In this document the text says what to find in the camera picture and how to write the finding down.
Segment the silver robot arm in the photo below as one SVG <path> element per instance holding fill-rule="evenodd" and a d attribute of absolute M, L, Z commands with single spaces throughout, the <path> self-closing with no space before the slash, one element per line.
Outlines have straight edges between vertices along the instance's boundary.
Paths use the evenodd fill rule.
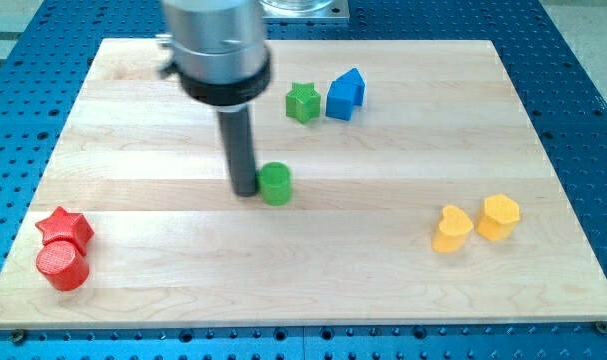
<path fill-rule="evenodd" d="M 157 37 L 171 51 L 159 70 L 179 77 L 191 98 L 217 115 L 233 192 L 257 193 L 257 168 L 249 102 L 271 80 L 263 10 L 253 0 L 162 0 L 167 33 Z"/>

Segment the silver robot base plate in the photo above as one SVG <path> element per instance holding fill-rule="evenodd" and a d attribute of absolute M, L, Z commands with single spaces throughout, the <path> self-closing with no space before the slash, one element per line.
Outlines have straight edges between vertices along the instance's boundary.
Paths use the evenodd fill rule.
<path fill-rule="evenodd" d="M 259 0 L 267 23 L 343 24 L 350 19 L 348 0 Z"/>

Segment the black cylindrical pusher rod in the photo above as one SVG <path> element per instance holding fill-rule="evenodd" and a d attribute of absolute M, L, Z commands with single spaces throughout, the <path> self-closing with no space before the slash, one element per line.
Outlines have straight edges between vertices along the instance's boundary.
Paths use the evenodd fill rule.
<path fill-rule="evenodd" d="M 219 106 L 216 113 L 232 190 L 237 196 L 253 196 L 258 185 L 248 106 Z"/>

